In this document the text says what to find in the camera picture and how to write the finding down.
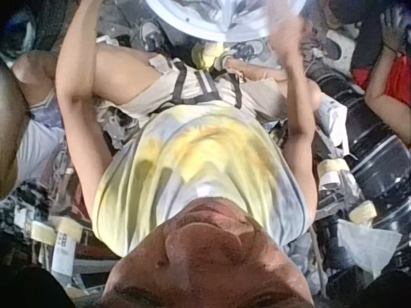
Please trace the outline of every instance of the raised arm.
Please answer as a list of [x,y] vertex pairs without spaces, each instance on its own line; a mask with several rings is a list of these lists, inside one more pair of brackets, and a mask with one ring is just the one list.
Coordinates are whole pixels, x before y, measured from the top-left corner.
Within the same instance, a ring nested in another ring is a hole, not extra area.
[[407,145],[411,145],[411,108],[385,95],[385,88],[392,65],[397,58],[397,50],[405,37],[405,29],[411,24],[410,17],[397,6],[381,15],[384,47],[372,70],[371,79],[365,93],[365,102],[387,125],[389,125]]
[[283,2],[270,0],[272,6],[269,6],[269,14],[271,18],[278,17],[272,26],[270,44],[283,61],[288,75],[288,141],[284,157],[306,198],[308,212],[313,221],[317,209],[317,187],[312,171],[311,153],[315,120],[299,50],[302,21],[288,11],[286,1],[285,6],[281,7]]
[[83,0],[67,31],[56,71],[57,98],[71,159],[92,215],[100,180],[111,163],[92,106],[98,8],[103,0]]

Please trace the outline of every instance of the man's nose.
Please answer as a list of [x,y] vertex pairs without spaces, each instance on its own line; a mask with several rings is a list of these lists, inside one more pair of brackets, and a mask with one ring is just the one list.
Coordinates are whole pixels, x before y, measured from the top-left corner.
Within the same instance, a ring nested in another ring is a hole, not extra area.
[[170,264],[189,267],[235,265],[244,256],[238,236],[205,223],[192,223],[170,233],[166,253]]

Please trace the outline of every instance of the red clothing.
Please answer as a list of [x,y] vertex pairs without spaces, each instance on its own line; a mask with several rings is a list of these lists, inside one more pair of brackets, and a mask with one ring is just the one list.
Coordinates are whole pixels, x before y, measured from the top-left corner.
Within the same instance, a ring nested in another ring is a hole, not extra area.
[[[385,95],[391,96],[411,107],[410,64],[410,59],[406,56],[401,56],[395,60],[387,80]],[[370,74],[370,69],[353,69],[355,82],[364,90],[368,87]]]

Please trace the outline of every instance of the shoe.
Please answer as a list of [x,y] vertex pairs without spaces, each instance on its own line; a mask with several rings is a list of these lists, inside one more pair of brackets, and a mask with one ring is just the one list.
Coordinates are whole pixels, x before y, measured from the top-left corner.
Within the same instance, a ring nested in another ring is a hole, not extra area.
[[171,55],[171,43],[161,25],[154,19],[144,21],[141,24],[140,40],[147,52]]
[[246,42],[238,43],[216,59],[214,68],[217,71],[225,69],[225,62],[228,58],[235,58],[243,60],[244,62],[249,62],[254,58],[258,58],[266,48],[267,45],[263,40],[248,40]]

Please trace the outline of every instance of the label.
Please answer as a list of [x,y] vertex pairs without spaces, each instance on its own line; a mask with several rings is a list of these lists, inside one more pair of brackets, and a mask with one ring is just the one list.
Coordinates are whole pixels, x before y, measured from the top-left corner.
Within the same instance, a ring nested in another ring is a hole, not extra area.
[[74,253],[76,241],[65,233],[57,234],[51,269],[57,273],[71,277],[73,275]]

